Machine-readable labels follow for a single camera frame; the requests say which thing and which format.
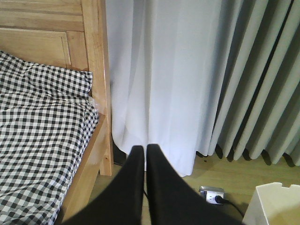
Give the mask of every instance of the bed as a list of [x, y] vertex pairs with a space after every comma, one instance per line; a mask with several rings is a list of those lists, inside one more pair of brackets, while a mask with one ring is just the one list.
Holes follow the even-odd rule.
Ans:
[[105, 18], [104, 0], [0, 0], [2, 54], [8, 53], [29, 62], [93, 73], [89, 95], [97, 103], [98, 123], [80, 157], [72, 183], [68, 185], [56, 224], [86, 206], [99, 171], [101, 175], [112, 174]]

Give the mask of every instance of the black and white gingham fabric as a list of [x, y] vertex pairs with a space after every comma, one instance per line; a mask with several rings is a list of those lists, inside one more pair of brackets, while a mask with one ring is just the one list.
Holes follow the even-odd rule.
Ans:
[[98, 122], [92, 74], [0, 52], [0, 224], [53, 224]]

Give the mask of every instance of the white sheer curtain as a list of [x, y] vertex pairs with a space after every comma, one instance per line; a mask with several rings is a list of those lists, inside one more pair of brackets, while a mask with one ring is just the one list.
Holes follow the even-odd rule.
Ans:
[[[106, 1], [116, 145], [129, 153], [133, 145], [158, 143], [181, 175], [191, 174], [196, 151], [213, 154], [264, 15], [273, 7], [249, 93], [255, 90], [290, 4], [270, 2]], [[252, 96], [243, 98], [249, 102]], [[231, 128], [234, 132], [243, 113]]]

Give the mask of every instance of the white box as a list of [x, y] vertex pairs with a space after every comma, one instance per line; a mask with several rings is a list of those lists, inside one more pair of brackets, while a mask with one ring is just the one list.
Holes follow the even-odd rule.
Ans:
[[300, 185], [257, 186], [243, 219], [246, 225], [300, 225]]

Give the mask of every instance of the cable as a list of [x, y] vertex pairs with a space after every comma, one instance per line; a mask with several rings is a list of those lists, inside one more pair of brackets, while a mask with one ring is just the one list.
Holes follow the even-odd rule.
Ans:
[[241, 214], [241, 216], [244, 217], [244, 213], [235, 204], [233, 204], [231, 201], [226, 200], [226, 199], [222, 198], [219, 195], [217, 195], [215, 197], [215, 201], [216, 201], [216, 203], [219, 203], [219, 204], [230, 204], [230, 205], [232, 205]]
[[148, 195], [147, 195], [147, 193], [146, 193], [145, 189], [144, 189], [143, 191], [144, 191], [144, 195], [145, 195], [145, 196], [146, 196], [146, 198], [148, 199]]

